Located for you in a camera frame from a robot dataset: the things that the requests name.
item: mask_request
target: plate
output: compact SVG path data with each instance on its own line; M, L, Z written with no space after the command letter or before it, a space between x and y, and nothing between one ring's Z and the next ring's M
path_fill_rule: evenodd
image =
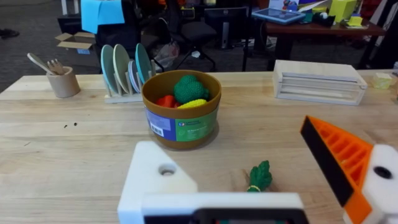
M105 82L108 84L110 89L115 93L118 92L118 86L114 79L114 68L113 68L113 47L105 45L101 51L101 68Z
M137 44L136 47L136 64L138 69L139 78L142 83L145 83L149 79L148 72L152 72L152 65L142 44Z
M137 73L137 65L136 65L136 62L132 60L129 63L130 81L131 81L132 87L136 91L136 93L140 93L138 78L137 78L136 73Z
M116 44L113 50L113 67L116 79L126 93L129 93L128 85L130 85L126 78L126 72L128 70L129 62L130 57L126 49L122 45Z

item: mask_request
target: toy vegetable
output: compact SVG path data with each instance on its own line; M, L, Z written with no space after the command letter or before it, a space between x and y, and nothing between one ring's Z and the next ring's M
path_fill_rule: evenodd
M188 103L185 103L184 105L179 106L178 109L193 108L196 106L204 105L205 103L207 103L207 101L204 99L193 100L191 102L188 102Z
M175 98L172 95L164 96L156 101L157 105L168 108L174 108L176 103L177 102L175 101Z
M175 84L174 97L182 104L198 99L207 100L209 97L209 90L207 90L202 83L198 82L194 75L185 75Z
M250 171L250 186L247 192L262 192L270 186L272 175L269 172L269 162L262 161L258 167L253 167Z

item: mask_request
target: green leafy toy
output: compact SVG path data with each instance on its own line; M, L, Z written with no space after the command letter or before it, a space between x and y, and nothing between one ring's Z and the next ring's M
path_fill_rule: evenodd
M198 82L194 75L185 75L175 84L174 97L181 104L198 99L207 100L209 98L209 90Z
M258 167L253 167L250 171L250 186L247 192L262 192L270 186L272 175L269 172L269 162L262 161Z

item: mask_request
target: wooden fork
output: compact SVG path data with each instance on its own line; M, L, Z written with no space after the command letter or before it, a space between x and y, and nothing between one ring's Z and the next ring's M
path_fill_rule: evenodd
M63 65L57 59L47 62L47 65L49 66L49 69L57 75L63 75L65 73L63 71Z

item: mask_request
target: desk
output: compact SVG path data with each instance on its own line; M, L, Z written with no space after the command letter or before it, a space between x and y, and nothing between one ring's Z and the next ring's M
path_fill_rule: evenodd
M375 71L362 71L366 80ZM370 143L398 147L396 90L369 87L360 106L273 97L270 72L213 73L223 96L219 132L194 151L166 151L204 191L243 191L241 169L267 159L271 190L298 192L310 223L343 223L342 209L299 130L310 114ZM155 140L142 103L109 105L101 75L58 99L45 76L0 94L0 223L118 223L136 142Z
M323 27L315 23L280 25L266 22L264 23L264 28L266 29L267 34L276 35L278 38L275 48L276 58L281 60L290 60L290 53L292 51L294 39L301 35L381 36L386 33L384 29L365 19L363 20L362 25L369 27L367 29L348 29L341 24L336 24L331 27ZM361 61L369 58L370 53L366 51L365 54L362 56ZM274 66L275 60L269 60L267 70L273 71Z

